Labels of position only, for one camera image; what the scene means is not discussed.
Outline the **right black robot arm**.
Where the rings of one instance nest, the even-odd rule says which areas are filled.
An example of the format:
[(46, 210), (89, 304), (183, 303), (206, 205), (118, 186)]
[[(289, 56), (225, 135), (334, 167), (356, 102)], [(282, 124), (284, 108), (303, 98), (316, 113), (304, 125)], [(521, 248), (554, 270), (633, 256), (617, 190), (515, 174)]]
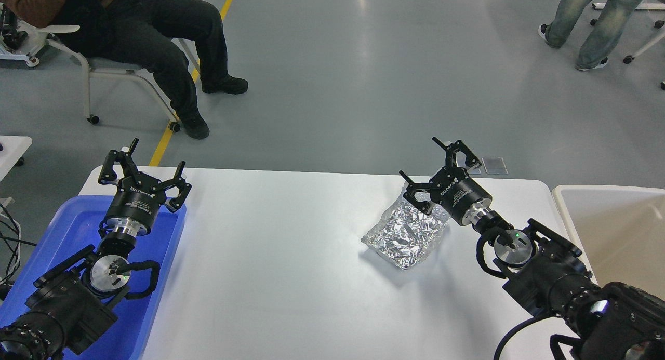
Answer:
[(435, 141), (446, 153), (444, 166), (427, 182), (406, 180), (403, 197), (430, 215), (436, 205), (460, 226), (480, 235), (476, 261), (482, 270), (505, 279), (503, 289), (529, 314), (499, 342), (494, 358), (519, 331), (560, 317), (574, 337), (553, 334), (553, 357), (564, 359), (663, 359), (663, 300), (637, 287), (611, 282), (603, 287), (580, 260), (582, 250), (534, 219), (516, 229), (491, 209), (492, 196), (469, 175), (482, 163), (461, 140)]

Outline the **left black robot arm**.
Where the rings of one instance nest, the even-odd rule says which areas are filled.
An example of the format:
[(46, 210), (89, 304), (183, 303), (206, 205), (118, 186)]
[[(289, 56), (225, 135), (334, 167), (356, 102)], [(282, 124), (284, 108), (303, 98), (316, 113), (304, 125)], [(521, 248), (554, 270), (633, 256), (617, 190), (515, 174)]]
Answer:
[(98, 176), (116, 194), (101, 220), (98, 246), (88, 245), (35, 280), (28, 311), (2, 328), (2, 359), (62, 359), (81, 354), (117, 320), (123, 299), (150, 296), (158, 285), (157, 261), (129, 261), (141, 235), (150, 234), (160, 208), (183, 208), (192, 185), (181, 161), (168, 180), (147, 175), (133, 161), (138, 138), (128, 151), (110, 150)]

